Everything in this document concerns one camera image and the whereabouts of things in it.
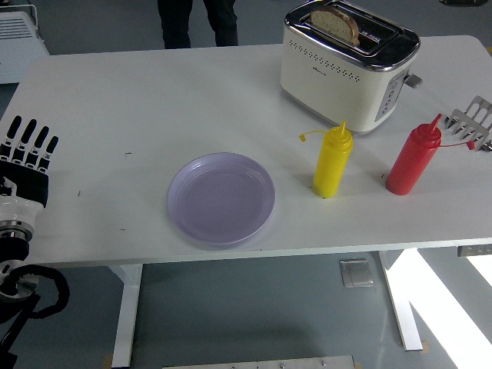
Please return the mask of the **black-white robot left hand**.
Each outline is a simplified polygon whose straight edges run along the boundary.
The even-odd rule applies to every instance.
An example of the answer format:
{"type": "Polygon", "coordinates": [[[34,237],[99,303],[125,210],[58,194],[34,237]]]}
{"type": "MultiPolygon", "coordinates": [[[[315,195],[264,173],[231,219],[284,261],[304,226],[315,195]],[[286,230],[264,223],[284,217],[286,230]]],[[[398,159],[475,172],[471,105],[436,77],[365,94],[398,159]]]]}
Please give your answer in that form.
{"type": "Polygon", "coordinates": [[[48,167],[58,145],[49,127],[36,131],[32,119],[23,129],[15,116],[1,142],[1,227],[33,228],[48,202],[48,167]]]}

